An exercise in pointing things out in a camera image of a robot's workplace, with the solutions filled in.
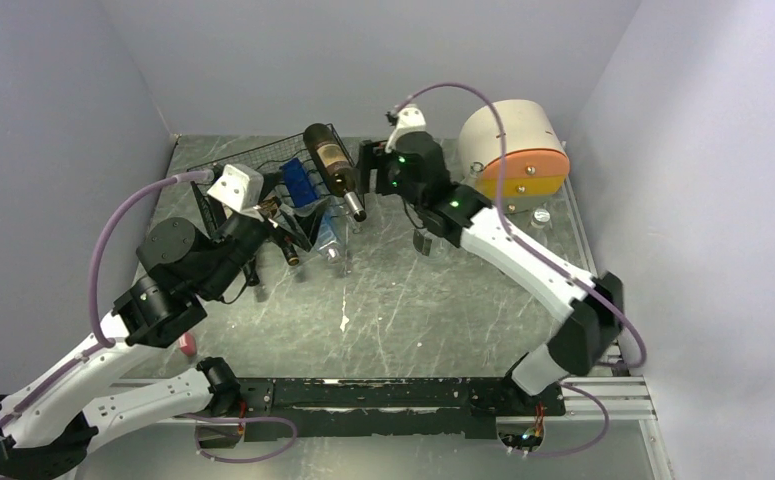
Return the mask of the small clear glass bottle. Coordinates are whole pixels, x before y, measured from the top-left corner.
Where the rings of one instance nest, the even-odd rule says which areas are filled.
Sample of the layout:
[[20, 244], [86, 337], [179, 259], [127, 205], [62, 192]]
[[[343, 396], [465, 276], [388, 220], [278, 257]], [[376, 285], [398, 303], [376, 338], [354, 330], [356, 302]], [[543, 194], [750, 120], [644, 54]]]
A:
[[363, 230], [363, 223], [355, 219], [352, 213], [346, 213], [344, 215], [347, 229], [351, 234], [360, 234]]

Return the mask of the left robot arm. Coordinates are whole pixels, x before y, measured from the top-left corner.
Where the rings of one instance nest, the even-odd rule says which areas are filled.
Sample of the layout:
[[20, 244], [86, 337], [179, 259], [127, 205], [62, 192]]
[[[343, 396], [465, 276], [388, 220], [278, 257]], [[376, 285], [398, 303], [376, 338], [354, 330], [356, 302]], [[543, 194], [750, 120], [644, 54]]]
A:
[[138, 254], [146, 273], [95, 331], [15, 394], [0, 395], [0, 479], [58, 479], [102, 446], [171, 417], [243, 433], [250, 418], [227, 362], [208, 357], [171, 378], [112, 394], [110, 385], [206, 317], [259, 248], [288, 231], [258, 212], [235, 213], [206, 236], [188, 220], [158, 224]]

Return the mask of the dark green wine bottle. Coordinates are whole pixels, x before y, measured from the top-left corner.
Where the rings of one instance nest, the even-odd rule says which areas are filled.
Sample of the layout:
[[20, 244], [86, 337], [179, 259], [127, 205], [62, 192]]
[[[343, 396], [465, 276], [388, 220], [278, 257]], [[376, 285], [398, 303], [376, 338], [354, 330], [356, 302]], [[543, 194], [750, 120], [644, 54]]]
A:
[[261, 279], [257, 268], [257, 259], [255, 257], [247, 261], [243, 266], [245, 285], [247, 288], [256, 287], [261, 284]]

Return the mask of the olive green wine bottle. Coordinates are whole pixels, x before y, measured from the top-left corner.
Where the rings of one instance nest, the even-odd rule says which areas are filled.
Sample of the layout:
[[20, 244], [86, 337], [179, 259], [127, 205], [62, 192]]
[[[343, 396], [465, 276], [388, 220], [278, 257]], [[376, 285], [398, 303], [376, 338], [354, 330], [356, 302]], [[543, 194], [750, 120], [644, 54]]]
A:
[[303, 132], [303, 142], [328, 191], [345, 202], [356, 222], [365, 221], [367, 213], [357, 192], [357, 170], [332, 129], [323, 123], [311, 124]]

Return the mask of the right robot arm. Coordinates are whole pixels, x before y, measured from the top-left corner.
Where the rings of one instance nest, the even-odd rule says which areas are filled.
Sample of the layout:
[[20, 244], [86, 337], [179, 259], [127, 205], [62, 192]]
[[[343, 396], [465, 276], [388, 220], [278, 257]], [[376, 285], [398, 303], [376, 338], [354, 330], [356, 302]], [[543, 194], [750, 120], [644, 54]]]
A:
[[597, 278], [564, 261], [479, 191], [452, 180], [442, 147], [430, 134], [410, 133], [394, 146], [365, 141], [357, 167], [363, 193], [399, 196], [424, 230], [493, 265], [552, 315], [556, 328], [550, 337], [505, 375], [502, 398], [511, 412], [528, 413], [549, 385], [589, 373], [621, 333], [619, 279]]

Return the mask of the clear bottle silver cap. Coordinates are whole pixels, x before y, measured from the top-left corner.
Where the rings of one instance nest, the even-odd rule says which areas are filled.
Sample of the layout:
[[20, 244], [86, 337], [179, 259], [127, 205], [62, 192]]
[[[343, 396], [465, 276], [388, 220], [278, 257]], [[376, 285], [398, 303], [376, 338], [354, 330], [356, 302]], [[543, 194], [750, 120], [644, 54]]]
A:
[[533, 229], [542, 231], [551, 224], [551, 213], [545, 208], [536, 208], [531, 215], [530, 225]]

